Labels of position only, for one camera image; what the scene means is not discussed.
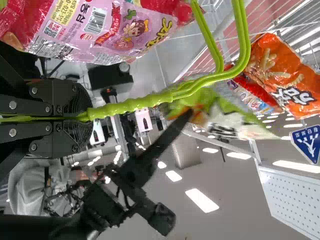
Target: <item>barcode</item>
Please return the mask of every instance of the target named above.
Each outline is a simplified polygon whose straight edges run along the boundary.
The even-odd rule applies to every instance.
[[[48,36],[52,37],[52,38],[56,38],[58,32],[57,31],[52,31],[52,29],[50,29],[49,27],[45,27],[44,34],[47,34]]]
[[[106,11],[100,8],[94,8],[89,22],[86,24],[83,31],[91,34],[100,34],[105,23]]]

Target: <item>plastic packaging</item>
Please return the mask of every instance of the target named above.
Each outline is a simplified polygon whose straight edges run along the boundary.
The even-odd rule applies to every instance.
[[[250,82],[246,77],[237,76],[227,84],[255,115],[283,112],[277,102],[261,86]]]
[[[200,73],[187,79],[192,80],[207,74]],[[193,109],[190,122],[207,129],[217,137],[257,140],[278,138],[265,128],[228,87],[226,81],[218,82],[212,87],[203,87],[189,97],[160,105],[168,120],[177,118],[190,108]]]
[[[18,50],[67,61],[132,61],[193,21],[180,0],[8,0],[0,39]]]
[[[244,73],[296,119],[320,114],[320,75],[276,35],[266,33],[252,45]]]

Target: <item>orange snack bag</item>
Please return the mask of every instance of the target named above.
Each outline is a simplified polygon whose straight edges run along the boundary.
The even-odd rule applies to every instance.
[[[320,75],[276,35],[266,33],[252,45],[244,73],[296,119],[320,114]]]

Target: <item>green snack bag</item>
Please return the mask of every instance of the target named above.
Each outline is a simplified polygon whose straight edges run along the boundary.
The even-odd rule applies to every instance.
[[[203,87],[195,94],[161,105],[168,120],[193,109],[190,122],[223,138],[277,139],[229,89],[227,82]]]

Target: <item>screw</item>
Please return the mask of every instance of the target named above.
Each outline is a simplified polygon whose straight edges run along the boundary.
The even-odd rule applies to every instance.
[[[78,150],[78,147],[76,145],[73,145],[71,150],[72,150],[72,152],[75,153]]]
[[[16,136],[17,135],[17,130],[16,129],[14,129],[14,128],[12,128],[10,131],[9,131],[9,135],[10,135],[10,137],[14,137],[14,136]]]
[[[32,88],[32,90],[31,90],[31,92],[32,92],[33,94],[37,94],[37,92],[38,92],[38,88],[33,87],[33,88]]]
[[[35,144],[35,143],[34,143],[34,144],[32,144],[32,146],[31,146],[31,150],[32,150],[32,151],[37,150],[37,144]]]
[[[61,124],[57,124],[56,127],[55,127],[55,130],[57,132],[60,132],[62,130]]]
[[[61,114],[61,113],[62,113],[62,108],[61,108],[61,106],[58,105],[58,106],[56,107],[56,111],[57,111],[58,114]]]
[[[17,108],[17,103],[15,101],[9,102],[9,108],[11,108],[12,110],[16,109]]]

